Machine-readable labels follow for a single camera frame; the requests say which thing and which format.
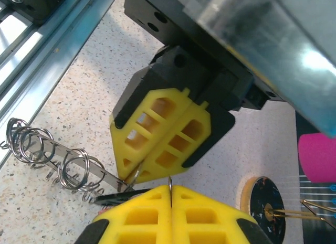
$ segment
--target rectangular cutout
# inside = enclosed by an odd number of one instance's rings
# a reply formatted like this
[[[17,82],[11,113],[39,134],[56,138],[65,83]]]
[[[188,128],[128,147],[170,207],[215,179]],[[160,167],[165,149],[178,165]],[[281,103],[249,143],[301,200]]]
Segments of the rectangular cutout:
[[[203,125],[196,120],[191,120],[187,126],[184,127],[182,133],[193,140],[197,140],[203,134]]]
[[[189,196],[189,195],[187,195],[187,194],[182,194],[182,195],[181,195],[181,198],[182,198],[182,199],[192,199],[193,197],[192,197],[192,196]]]
[[[140,173],[140,177],[146,177],[149,176],[151,173],[148,171],[143,171],[142,173]]]
[[[190,145],[190,142],[183,139],[182,137],[175,135],[173,139],[169,142],[171,147],[174,147],[178,151],[184,152],[187,147]]]
[[[132,130],[125,140],[125,144],[135,150],[139,150],[148,141],[142,134],[136,130]]]
[[[193,208],[185,212],[188,224],[217,224],[215,211],[209,208]]]
[[[161,193],[157,193],[157,194],[153,195],[152,197],[150,197],[150,199],[161,199],[161,198],[162,198]]]
[[[151,106],[151,110],[163,118],[167,118],[169,115],[171,115],[174,109],[175,103],[168,98],[158,98]]]
[[[157,120],[146,113],[142,113],[136,123],[151,133],[153,133],[155,128],[160,124]]]
[[[226,235],[222,232],[190,232],[189,240],[190,244],[229,244]]]
[[[159,212],[151,208],[133,209],[128,213],[125,225],[156,225]]]
[[[156,244],[156,233],[154,232],[123,232],[120,234],[117,243],[118,244]]]
[[[123,162],[124,162],[124,167],[127,167],[127,166],[129,166],[132,163],[131,161],[129,161],[126,158],[123,159]]]
[[[170,168],[177,159],[177,156],[169,153],[168,151],[163,151],[155,162],[164,168]]]

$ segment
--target metal wire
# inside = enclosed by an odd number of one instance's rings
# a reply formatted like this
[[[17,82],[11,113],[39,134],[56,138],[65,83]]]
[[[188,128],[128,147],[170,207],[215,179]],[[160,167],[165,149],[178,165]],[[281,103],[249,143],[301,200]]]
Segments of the metal wire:
[[[39,150],[36,152],[30,152],[29,147],[32,144],[31,136],[37,136],[39,138]],[[53,135],[46,129],[33,128],[28,126],[28,124],[21,119],[11,118],[7,125],[6,130],[6,142],[0,144],[0,148],[3,150],[10,150],[14,156],[21,162],[26,164],[31,164],[32,169],[39,169],[47,166],[48,162],[52,162],[55,157],[56,147],[53,144],[51,152],[46,152],[44,149],[44,141],[46,138],[53,141]],[[53,184],[60,183],[62,187],[72,190],[72,193],[77,191],[84,192],[83,201],[91,202],[93,198],[97,195],[101,195],[104,192],[103,188],[95,191],[100,186],[100,183],[104,179],[105,174],[97,182],[88,182],[88,177],[90,174],[90,163],[98,164],[102,169],[104,169],[103,164],[96,158],[89,156],[88,153],[81,149],[72,149],[76,152],[78,156],[69,157],[69,153],[60,162],[52,162],[55,168],[52,168],[46,180],[49,180],[54,173],[57,173],[57,177],[53,180]],[[78,159],[82,159],[85,162],[85,168],[82,179],[78,180],[79,174],[70,176],[68,171],[70,170],[69,165]]]
[[[310,202],[308,200],[302,199],[300,200],[301,204],[303,204],[309,211],[293,211],[293,210],[282,210],[282,209],[265,209],[265,213],[269,214],[274,217],[282,217],[282,218],[298,218],[298,219],[312,219],[312,220],[321,220],[327,223],[329,226],[331,226],[333,229],[336,229],[336,226],[330,222],[329,220],[319,217],[317,213],[311,208],[311,206],[315,206],[317,208],[331,211],[333,213],[336,213],[336,210],[320,206],[318,204],[315,204],[313,202]]]
[[[171,176],[168,177],[168,186],[169,186],[169,194],[170,194],[170,207],[173,207],[173,181]]]

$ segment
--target metal ring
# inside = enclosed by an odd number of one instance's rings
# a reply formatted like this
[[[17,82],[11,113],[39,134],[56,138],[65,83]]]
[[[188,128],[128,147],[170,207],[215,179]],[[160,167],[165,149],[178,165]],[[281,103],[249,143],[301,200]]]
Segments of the metal ring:
[[[55,179],[53,180],[52,184],[56,185],[59,183],[59,177],[55,177]]]
[[[13,155],[21,162],[29,164],[31,163],[31,161],[25,160],[24,158],[22,158],[21,152],[19,150],[19,144],[21,141],[21,136],[22,136],[22,131],[24,131],[25,129],[28,129],[30,127],[21,127],[21,128],[17,128],[13,134],[11,134],[11,136],[9,137],[10,140],[8,140],[8,147],[9,150],[13,153]]]
[[[41,169],[41,168],[44,168],[46,166],[47,166],[46,164],[42,164],[42,165],[32,164],[30,168],[31,169]]]
[[[84,192],[84,194],[83,194],[83,196],[82,196],[82,201],[83,201],[83,202],[88,201],[89,197],[90,197],[89,192]]]
[[[19,130],[20,128],[23,128],[22,124],[24,125],[25,128],[29,128],[28,124],[24,120],[17,119],[17,118],[11,118],[6,128],[7,146],[9,150],[14,154],[14,156],[17,157],[20,161],[21,161],[20,156],[15,151],[15,144],[13,142],[13,139],[15,139],[15,132]]]
[[[22,157],[26,160],[26,161],[29,161],[30,163],[35,163],[35,164],[45,164],[45,163],[48,163],[49,161],[51,161],[52,158],[54,158],[54,155],[55,155],[55,151],[56,151],[56,147],[53,145],[53,150],[51,151],[51,154],[49,157],[46,156],[46,154],[44,153],[44,144],[43,144],[43,138],[40,137],[40,135],[38,134],[37,131],[42,131],[44,132],[50,140],[54,140],[53,138],[53,135],[47,131],[47,130],[44,130],[44,129],[38,129],[38,128],[31,128],[31,129],[27,129],[26,131],[24,131],[22,133],[22,137],[21,137],[21,140],[19,142],[19,151],[22,155]],[[27,156],[26,154],[26,150],[28,150],[29,148],[29,145],[26,146],[26,148],[24,149],[24,142],[25,142],[25,139],[26,139],[26,136],[29,135],[29,139],[30,139],[30,133],[31,132],[37,132],[36,136],[39,138],[40,140],[40,150],[39,150],[39,154],[38,156],[35,156],[37,160],[33,160],[31,159],[30,157]]]
[[[104,189],[104,188],[100,188],[100,189],[98,189],[96,192],[99,193],[99,194],[103,194],[103,193],[105,192],[105,189]],[[89,204],[92,204],[92,203],[94,202],[94,199],[95,199],[95,198],[96,198],[96,197],[91,196],[90,199],[89,199]]]
[[[6,143],[6,141],[3,141],[3,142],[0,143],[0,148],[1,148],[2,150],[7,150],[7,149],[9,149],[9,146],[8,146],[8,144]]]
[[[79,152],[81,155],[75,156],[71,158],[70,160],[67,161],[67,156],[64,157],[63,162],[61,165],[58,167],[58,176],[60,177],[60,182],[63,184],[64,187],[66,187],[69,190],[78,190],[81,187],[85,185],[85,183],[88,181],[88,176],[90,173],[90,159],[88,154],[82,150],[82,149],[74,149],[73,151]],[[84,176],[81,181],[78,182],[78,184],[75,184],[68,176],[67,173],[65,172],[65,169],[67,166],[73,162],[74,160],[77,159],[84,159],[85,161],[85,170],[84,170]]]
[[[100,165],[100,167],[102,169],[105,169],[104,165],[95,157],[89,156],[89,160],[96,162],[98,165]],[[103,176],[95,183],[90,185],[84,185],[83,187],[81,187],[80,189],[78,189],[81,192],[85,192],[85,191],[89,191],[89,190],[94,190],[97,189],[99,187],[99,184],[103,181],[103,179],[105,178],[105,173],[103,173]]]

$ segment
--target screw hole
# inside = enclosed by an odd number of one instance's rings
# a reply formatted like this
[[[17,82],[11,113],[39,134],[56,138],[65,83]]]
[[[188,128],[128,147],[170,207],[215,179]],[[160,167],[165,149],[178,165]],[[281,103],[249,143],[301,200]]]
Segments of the screw hole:
[[[36,11],[35,8],[32,7],[32,6],[30,6],[29,4],[26,5],[26,7],[27,7],[28,10],[30,10],[30,11],[32,11],[32,12]]]
[[[158,32],[158,31],[159,31],[159,29],[158,29],[155,25],[153,25],[152,23],[147,23],[147,25],[148,25],[149,28],[151,28],[153,31],[155,31],[155,32]]]
[[[168,20],[159,12],[155,12],[154,16],[162,23],[166,24]]]
[[[176,55],[176,57],[174,58],[174,64],[178,67],[178,68],[182,68],[186,65],[187,60],[185,58],[184,55]]]
[[[273,98],[276,97],[276,95],[275,95],[274,93],[270,92],[270,91],[266,91],[266,94],[267,94],[268,96],[273,97]]]

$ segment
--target metal rod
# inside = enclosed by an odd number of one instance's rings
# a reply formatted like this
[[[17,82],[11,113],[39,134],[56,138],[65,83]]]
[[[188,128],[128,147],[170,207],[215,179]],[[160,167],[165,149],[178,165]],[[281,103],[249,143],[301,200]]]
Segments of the metal rod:
[[[305,199],[300,200],[300,202],[308,209],[309,211],[294,211],[294,210],[282,210],[282,209],[265,209],[265,213],[268,215],[272,215],[274,217],[282,217],[282,218],[296,218],[296,219],[310,219],[310,220],[321,220],[327,223],[329,226],[331,226],[333,229],[336,229],[336,226],[328,221],[327,219],[323,217],[317,216],[316,212],[310,207],[315,206],[317,208],[331,211],[333,213],[336,213],[335,209],[320,206],[318,204],[315,204],[313,202],[307,201]]]

